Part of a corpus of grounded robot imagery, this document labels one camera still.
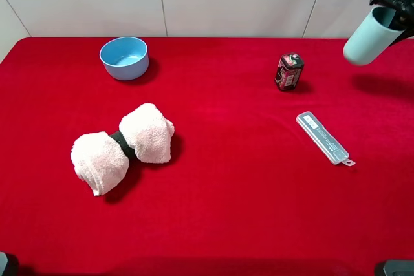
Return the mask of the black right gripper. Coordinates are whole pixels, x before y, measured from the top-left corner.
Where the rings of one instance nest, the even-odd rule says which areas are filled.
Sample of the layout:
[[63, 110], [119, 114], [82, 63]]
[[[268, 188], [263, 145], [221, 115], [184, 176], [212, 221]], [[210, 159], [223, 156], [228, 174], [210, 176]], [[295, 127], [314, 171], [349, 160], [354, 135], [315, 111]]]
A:
[[414, 36], [413, 0], [369, 0], [369, 4], [380, 6], [400, 6], [398, 21], [407, 29], [389, 45], [390, 47]]

